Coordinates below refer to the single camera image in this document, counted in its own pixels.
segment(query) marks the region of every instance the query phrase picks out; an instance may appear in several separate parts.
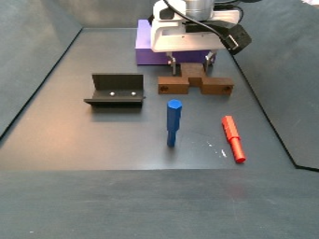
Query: gray backdrop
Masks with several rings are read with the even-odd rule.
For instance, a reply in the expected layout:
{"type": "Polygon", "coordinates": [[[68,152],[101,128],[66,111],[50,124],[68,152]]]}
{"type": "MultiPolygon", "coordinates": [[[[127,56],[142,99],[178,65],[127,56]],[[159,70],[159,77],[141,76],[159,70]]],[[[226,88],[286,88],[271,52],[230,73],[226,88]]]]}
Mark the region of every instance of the gray backdrop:
{"type": "Polygon", "coordinates": [[[56,0],[85,27],[135,28],[153,14],[158,0],[56,0]]]}
{"type": "Polygon", "coordinates": [[[238,65],[295,163],[319,168],[319,10],[299,0],[241,5],[254,42],[238,65]]]}
{"type": "Polygon", "coordinates": [[[50,0],[0,5],[0,137],[82,30],[50,0]]]}

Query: purple object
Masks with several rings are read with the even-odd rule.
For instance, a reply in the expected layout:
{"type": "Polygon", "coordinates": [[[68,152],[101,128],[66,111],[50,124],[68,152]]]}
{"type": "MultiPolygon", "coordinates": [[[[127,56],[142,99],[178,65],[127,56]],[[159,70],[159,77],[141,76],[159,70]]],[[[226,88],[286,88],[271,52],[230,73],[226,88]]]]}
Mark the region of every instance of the purple object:
{"type": "MultiPolygon", "coordinates": [[[[151,50],[151,25],[149,20],[139,20],[137,36],[137,64],[167,64],[166,52],[151,50]]],[[[175,51],[178,63],[205,63],[209,50],[175,51]]]]}

